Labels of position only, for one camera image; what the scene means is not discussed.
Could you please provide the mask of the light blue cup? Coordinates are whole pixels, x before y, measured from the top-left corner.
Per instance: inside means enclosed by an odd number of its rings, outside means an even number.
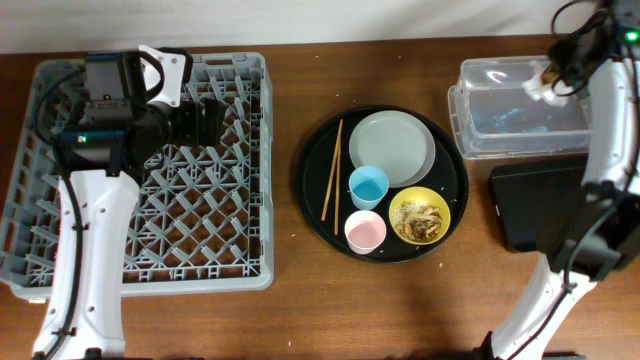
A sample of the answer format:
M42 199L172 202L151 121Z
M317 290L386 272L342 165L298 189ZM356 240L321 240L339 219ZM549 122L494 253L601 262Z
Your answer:
M348 180L353 204L360 210L372 210L386 196L389 180L386 174L374 166L356 168Z

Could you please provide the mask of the pink cup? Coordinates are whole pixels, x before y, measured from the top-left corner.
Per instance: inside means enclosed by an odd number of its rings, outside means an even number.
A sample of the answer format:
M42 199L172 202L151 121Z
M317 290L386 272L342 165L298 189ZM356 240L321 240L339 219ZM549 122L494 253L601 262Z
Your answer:
M352 213L344 225L349 248L359 255L373 252L385 240L387 227L384 219L369 210Z

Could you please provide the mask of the food scraps and peanut shells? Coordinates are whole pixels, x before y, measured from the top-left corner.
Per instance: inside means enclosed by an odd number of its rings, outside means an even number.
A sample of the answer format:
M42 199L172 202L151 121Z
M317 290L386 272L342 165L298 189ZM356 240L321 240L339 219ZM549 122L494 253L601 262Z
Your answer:
M442 227L440 209L424 201L404 201L391 213L391 224L404 240L418 244L433 242Z

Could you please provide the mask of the yellow bowl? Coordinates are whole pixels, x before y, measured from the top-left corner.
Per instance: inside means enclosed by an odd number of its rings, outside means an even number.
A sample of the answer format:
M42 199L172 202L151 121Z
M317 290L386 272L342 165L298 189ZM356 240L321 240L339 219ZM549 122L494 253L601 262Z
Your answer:
M394 233L412 245L430 245L441 240L452 217L444 198L426 187L409 187L396 194L389 206Z

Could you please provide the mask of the tissue with gold wrapper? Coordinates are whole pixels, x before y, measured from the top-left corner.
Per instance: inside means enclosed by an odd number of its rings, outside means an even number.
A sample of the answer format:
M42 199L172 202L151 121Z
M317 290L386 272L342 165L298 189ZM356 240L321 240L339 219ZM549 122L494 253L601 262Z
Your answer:
M522 83L525 93L534 101L544 100L556 107L566 106L573 87L568 86L550 63L532 60L533 76Z

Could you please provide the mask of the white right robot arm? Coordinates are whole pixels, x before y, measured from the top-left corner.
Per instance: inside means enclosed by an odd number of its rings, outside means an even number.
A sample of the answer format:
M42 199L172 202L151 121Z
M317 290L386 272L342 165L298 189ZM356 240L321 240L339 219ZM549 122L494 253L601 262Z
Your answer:
M541 359L577 302L639 254L639 4L598 1L583 25L557 34L549 66L526 82L558 105L587 94L591 134L579 206L539 245L533 275L509 317L473 359Z

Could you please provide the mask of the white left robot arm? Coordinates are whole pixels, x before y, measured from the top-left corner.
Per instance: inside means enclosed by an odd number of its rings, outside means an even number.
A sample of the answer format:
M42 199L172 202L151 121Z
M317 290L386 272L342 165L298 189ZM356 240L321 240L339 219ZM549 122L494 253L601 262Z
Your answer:
M193 63L181 48L93 53L35 105L31 120L38 130L53 93L85 76L87 98L61 131L40 138L51 147L60 174L60 228L33 358L123 357L123 264L144 164L166 145L215 146L221 139L221 102L181 98Z

